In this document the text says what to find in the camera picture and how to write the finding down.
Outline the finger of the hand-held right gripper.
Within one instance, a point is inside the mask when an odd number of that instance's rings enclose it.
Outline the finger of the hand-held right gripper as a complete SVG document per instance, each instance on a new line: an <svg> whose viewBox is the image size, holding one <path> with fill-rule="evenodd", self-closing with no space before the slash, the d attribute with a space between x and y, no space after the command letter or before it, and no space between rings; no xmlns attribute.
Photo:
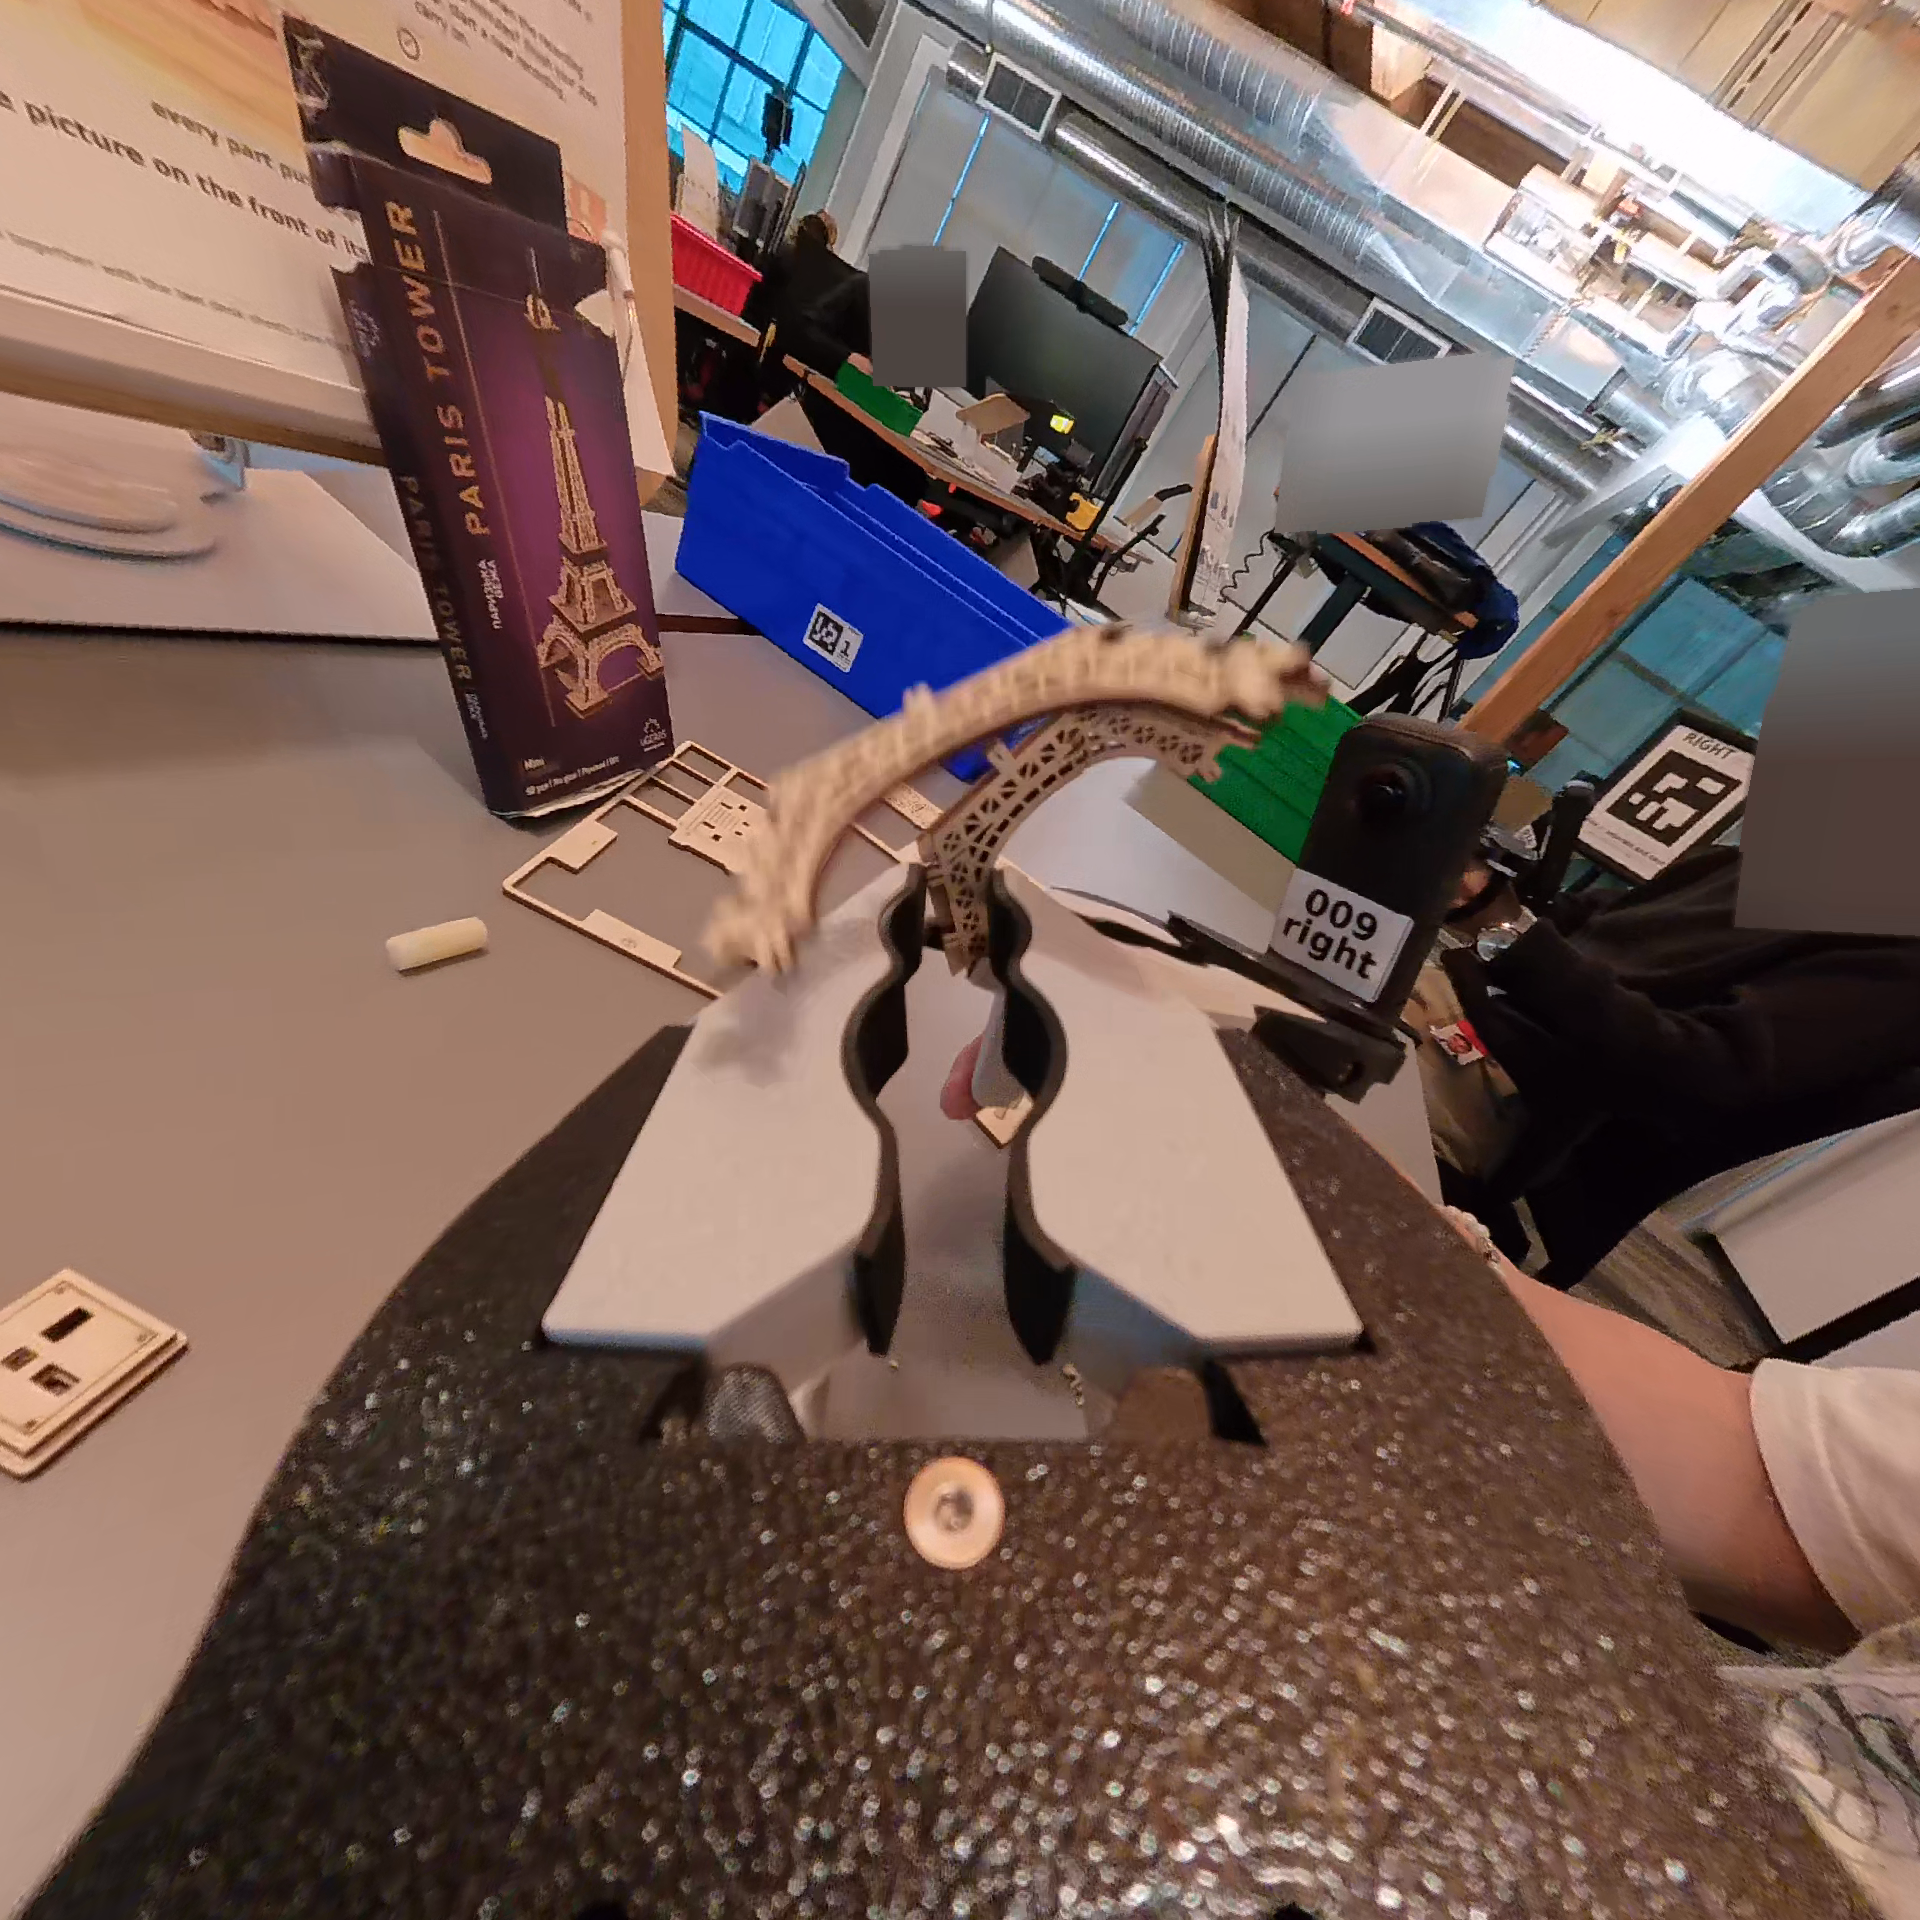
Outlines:
<svg viewBox="0 0 1920 1920"><path fill-rule="evenodd" d="M1169 930L1128 910L1073 895L1036 895L1036 969L1046 983L1090 1002L1165 1002L1193 1010L1214 1028L1249 1028L1261 986L1241 974L1187 956Z"/></svg>

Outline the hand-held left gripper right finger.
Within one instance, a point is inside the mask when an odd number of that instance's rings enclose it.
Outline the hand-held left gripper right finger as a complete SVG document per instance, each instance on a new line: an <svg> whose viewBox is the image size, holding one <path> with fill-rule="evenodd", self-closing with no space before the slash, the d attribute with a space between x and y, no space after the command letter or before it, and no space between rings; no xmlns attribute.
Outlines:
<svg viewBox="0 0 1920 1920"><path fill-rule="evenodd" d="M989 883L989 1103L1008 1147L1002 1300L1087 1433L1173 1387L1255 1433L1235 1367L1364 1352L1364 1324L1206 1010L1019 869Z"/></svg>

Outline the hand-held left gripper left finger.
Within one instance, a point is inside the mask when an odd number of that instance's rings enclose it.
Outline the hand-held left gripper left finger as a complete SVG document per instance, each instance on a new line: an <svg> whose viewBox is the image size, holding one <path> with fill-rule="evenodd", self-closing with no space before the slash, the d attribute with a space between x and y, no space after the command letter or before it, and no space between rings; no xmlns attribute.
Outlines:
<svg viewBox="0 0 1920 1920"><path fill-rule="evenodd" d="M828 910L783 974L688 1028L542 1314L566 1349L694 1376L713 1433L828 1437L828 1385L884 1360L903 1294L897 1135L877 1092L906 1055L924 869Z"/></svg>

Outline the wooden tower arch assembly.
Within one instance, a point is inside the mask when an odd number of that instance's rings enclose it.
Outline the wooden tower arch assembly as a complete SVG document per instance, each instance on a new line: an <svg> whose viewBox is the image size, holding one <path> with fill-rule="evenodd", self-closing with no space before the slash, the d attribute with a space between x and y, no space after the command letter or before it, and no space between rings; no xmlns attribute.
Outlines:
<svg viewBox="0 0 1920 1920"><path fill-rule="evenodd" d="M786 969L820 919L820 874L860 818L926 768L986 744L989 772L919 834L926 930L946 968L989 948L989 880L1005 839L1048 797L1108 759L1153 759L1217 777L1225 748L1255 748L1282 708L1315 708L1329 675L1295 641L1200 636L1187 628L1077 625L930 694L791 768L750 834L702 948L719 962Z"/></svg>

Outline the person's right forearm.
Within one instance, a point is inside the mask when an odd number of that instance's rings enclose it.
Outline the person's right forearm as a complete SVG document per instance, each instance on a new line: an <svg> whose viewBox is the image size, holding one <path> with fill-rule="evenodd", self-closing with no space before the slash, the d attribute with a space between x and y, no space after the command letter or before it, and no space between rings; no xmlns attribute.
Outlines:
<svg viewBox="0 0 1920 1920"><path fill-rule="evenodd" d="M1770 1645L1859 1645L1766 1477L1750 1376L1479 1252L1619 1454L1691 1612Z"/></svg>

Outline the grey desk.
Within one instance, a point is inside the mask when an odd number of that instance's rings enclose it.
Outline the grey desk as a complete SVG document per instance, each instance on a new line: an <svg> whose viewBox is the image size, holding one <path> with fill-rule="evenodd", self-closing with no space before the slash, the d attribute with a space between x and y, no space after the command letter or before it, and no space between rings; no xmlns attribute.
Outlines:
<svg viewBox="0 0 1920 1920"><path fill-rule="evenodd" d="M3 1298L190 1352L3 1487L3 1914L749 1914L656 1698L694 1447L540 1316L688 997L505 900L423 647L3 633ZM484 919L486 953L385 941Z"/></svg>

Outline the green plastic bin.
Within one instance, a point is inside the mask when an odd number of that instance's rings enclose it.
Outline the green plastic bin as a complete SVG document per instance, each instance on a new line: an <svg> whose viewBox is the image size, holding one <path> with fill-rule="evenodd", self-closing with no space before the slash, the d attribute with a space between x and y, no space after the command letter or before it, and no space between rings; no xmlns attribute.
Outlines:
<svg viewBox="0 0 1920 1920"><path fill-rule="evenodd" d="M1360 715L1337 699L1282 708L1255 748L1225 748L1214 781L1193 788L1249 829L1262 845L1299 860L1337 743Z"/></svg>

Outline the wide wooden part sheet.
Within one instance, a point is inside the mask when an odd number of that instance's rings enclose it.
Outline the wide wooden part sheet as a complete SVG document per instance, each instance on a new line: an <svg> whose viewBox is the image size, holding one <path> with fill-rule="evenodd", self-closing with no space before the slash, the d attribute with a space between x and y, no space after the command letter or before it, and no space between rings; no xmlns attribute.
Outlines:
<svg viewBox="0 0 1920 1920"><path fill-rule="evenodd" d="M768 818L768 781L699 743L683 743L656 768L621 784L608 801L589 806L571 826L548 839L531 860L498 883L498 895L540 919L578 930L653 975L688 989L699 998L719 998L720 989L684 968L684 949L658 934L643 930L633 919L605 904L576 910L566 900L540 895L542 874L580 880L592 863L616 849L621 829L639 823L658 849L699 860L720 874L736 874L749 843Z"/></svg>

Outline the white sign board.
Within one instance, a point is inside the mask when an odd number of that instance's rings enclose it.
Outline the white sign board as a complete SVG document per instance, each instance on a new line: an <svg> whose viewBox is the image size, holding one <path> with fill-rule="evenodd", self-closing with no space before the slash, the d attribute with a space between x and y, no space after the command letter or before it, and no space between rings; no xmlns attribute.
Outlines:
<svg viewBox="0 0 1920 1920"><path fill-rule="evenodd" d="M1165 602L1169 617L1187 628L1217 620L1237 555L1249 416L1249 297L1237 235L1237 210L1225 203L1214 205L1206 231L1206 275L1212 295L1212 342L1217 349L1217 418L1196 465L1187 526L1182 528Z"/></svg>

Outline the blue plastic bin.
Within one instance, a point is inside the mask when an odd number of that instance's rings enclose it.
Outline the blue plastic bin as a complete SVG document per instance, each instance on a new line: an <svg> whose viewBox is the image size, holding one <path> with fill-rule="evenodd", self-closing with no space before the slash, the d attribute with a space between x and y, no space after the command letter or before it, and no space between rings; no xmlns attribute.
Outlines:
<svg viewBox="0 0 1920 1920"><path fill-rule="evenodd" d="M1066 630L979 551L802 445L702 416L679 574L865 715Z"/></svg>

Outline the white printed T-shirt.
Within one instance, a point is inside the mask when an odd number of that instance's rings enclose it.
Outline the white printed T-shirt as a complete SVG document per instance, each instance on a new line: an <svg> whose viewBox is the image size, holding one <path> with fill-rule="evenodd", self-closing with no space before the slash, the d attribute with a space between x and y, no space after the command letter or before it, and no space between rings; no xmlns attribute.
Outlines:
<svg viewBox="0 0 1920 1920"><path fill-rule="evenodd" d="M1861 1632L1915 1619L1915 1373L1766 1360L1750 1423L1813 1574Z"/></svg>

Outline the red plastic bin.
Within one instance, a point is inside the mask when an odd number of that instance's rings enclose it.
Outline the red plastic bin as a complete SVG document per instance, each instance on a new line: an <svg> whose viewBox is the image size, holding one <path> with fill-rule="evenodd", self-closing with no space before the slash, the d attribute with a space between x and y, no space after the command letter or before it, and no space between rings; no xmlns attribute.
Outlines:
<svg viewBox="0 0 1920 1920"><path fill-rule="evenodd" d="M679 211L669 217L669 251L672 284L679 295L705 300L730 320L745 316L749 300L759 284L753 265L738 258L729 246L720 246L714 235L683 218Z"/></svg>

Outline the printed instruction sheet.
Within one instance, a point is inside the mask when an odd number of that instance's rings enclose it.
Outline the printed instruction sheet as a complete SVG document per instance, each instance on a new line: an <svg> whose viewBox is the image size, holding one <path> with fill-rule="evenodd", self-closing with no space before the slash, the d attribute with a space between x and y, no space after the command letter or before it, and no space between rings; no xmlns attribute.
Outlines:
<svg viewBox="0 0 1920 1920"><path fill-rule="evenodd" d="M589 238L626 210L621 2L3 2L3 288L348 387L282 21L558 144Z"/></svg>

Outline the wooden post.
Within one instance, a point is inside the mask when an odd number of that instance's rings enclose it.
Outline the wooden post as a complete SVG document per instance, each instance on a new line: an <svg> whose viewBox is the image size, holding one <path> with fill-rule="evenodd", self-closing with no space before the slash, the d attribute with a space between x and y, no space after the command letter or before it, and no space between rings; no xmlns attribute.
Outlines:
<svg viewBox="0 0 1920 1920"><path fill-rule="evenodd" d="M1915 332L1915 258L1899 254L1809 358L1715 452L1589 588L1465 711L1513 743L1809 439Z"/></svg>

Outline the silver ventilation duct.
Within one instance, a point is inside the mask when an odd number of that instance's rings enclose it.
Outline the silver ventilation duct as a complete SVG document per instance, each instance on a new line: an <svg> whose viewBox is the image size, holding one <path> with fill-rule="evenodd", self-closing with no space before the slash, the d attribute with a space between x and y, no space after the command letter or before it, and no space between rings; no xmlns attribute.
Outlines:
<svg viewBox="0 0 1920 1920"><path fill-rule="evenodd" d="M1325 2L1443 97L1370 85L1227 2L930 2L991 64L1565 412L1702 357L1787 365L1846 280L1915 258L1915 156L1856 184L1550 2Z"/></svg>

